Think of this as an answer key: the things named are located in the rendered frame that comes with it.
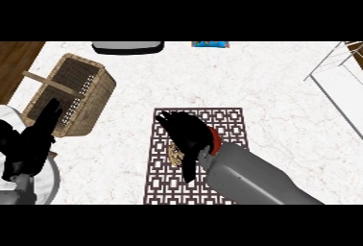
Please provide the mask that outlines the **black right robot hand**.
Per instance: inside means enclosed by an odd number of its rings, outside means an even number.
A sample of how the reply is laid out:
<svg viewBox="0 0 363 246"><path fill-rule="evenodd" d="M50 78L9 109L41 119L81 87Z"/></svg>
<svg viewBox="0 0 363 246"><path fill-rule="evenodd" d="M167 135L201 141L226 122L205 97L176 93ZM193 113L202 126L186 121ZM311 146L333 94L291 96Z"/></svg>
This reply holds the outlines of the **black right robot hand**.
<svg viewBox="0 0 363 246"><path fill-rule="evenodd" d="M199 152L209 147L208 154L214 151L214 136L209 127L199 118L183 111L164 111L158 116L171 141L184 154L181 160L183 179L189 183L196 178L196 161Z"/></svg>

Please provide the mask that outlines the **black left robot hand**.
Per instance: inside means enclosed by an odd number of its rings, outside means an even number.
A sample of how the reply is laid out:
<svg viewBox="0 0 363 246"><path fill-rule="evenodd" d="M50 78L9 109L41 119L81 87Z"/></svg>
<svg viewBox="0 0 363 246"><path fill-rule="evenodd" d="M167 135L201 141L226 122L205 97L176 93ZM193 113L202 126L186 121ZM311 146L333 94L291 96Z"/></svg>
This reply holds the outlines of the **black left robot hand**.
<svg viewBox="0 0 363 246"><path fill-rule="evenodd" d="M1 179L7 182L19 174L34 177L43 169L55 143L55 126L62 114L59 101L53 98L34 124L22 132L0 119L0 153L6 156Z"/></svg>

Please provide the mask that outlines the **red and tan cupcake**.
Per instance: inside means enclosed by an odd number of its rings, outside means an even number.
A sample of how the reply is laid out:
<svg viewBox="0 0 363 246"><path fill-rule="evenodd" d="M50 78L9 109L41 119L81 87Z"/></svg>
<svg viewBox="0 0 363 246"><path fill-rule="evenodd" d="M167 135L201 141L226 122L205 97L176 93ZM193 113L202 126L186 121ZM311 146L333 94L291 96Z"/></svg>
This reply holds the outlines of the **red and tan cupcake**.
<svg viewBox="0 0 363 246"><path fill-rule="evenodd" d="M209 166L211 161L221 148L221 137L218 136L218 132L214 128L209 128L209 132L212 134L212 147L199 152L199 164L202 168L207 168ZM183 166L181 161L184 159L184 154L177 148L174 142L170 142L167 147L167 159L170 160L173 166Z"/></svg>

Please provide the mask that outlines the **brown patterned placemat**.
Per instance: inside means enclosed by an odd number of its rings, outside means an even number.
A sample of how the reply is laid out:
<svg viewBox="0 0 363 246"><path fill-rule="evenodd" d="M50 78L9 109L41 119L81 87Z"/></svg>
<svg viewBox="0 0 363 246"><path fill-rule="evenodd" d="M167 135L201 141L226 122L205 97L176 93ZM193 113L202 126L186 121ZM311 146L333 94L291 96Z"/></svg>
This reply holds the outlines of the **brown patterned placemat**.
<svg viewBox="0 0 363 246"><path fill-rule="evenodd" d="M184 111L214 128L223 142L248 148L242 108L156 108L162 111ZM145 205L235 205L205 183L205 171L196 164L196 179L187 184L181 177L181 167L170 163L167 147L168 134L158 121L152 123L149 160L145 183Z"/></svg>

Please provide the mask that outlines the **white round plate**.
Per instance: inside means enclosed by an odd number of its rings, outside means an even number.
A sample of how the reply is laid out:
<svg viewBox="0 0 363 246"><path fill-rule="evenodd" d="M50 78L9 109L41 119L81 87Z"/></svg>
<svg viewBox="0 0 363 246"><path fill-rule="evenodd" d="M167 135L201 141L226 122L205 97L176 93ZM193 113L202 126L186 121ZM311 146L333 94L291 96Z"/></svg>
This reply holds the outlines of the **white round plate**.
<svg viewBox="0 0 363 246"><path fill-rule="evenodd" d="M0 119L4 120L13 129L21 133L25 130L25 124L19 112L9 106L0 105ZM0 153L0 190L13 190L16 184L1 179L6 156ZM55 159L47 157L43 170L34 178L34 191L37 194L37 205L49 205L55 199L59 189L59 170Z"/></svg>

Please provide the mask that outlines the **brown wicker basket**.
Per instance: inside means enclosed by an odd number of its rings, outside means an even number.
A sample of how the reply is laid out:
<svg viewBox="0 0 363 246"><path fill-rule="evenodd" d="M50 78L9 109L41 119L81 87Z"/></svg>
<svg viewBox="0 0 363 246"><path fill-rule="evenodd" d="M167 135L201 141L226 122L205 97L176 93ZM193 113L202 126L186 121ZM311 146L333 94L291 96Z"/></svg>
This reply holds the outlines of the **brown wicker basket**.
<svg viewBox="0 0 363 246"><path fill-rule="evenodd" d="M31 126L35 123L44 106L55 98L62 115L53 135L56 137L87 135L117 86L105 66L66 53L47 78L28 71L24 71L22 75L43 84L21 114L25 125Z"/></svg>

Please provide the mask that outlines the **blue packet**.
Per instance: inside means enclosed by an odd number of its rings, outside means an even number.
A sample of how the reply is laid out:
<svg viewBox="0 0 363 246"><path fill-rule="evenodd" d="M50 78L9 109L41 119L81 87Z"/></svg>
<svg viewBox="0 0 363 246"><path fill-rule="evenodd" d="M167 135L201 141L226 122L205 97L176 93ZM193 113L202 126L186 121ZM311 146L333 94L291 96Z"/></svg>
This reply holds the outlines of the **blue packet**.
<svg viewBox="0 0 363 246"><path fill-rule="evenodd" d="M192 41L192 47L230 48L230 43L227 41Z"/></svg>

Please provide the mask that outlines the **dark grey appliance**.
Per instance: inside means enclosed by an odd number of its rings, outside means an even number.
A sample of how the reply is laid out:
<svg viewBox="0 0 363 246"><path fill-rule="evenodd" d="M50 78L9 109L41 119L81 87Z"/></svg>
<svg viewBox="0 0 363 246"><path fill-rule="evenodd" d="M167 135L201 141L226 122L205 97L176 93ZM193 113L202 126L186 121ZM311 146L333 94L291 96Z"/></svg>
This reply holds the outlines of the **dark grey appliance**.
<svg viewBox="0 0 363 246"><path fill-rule="evenodd" d="M164 49L162 41L94 41L91 48L103 55L148 55Z"/></svg>

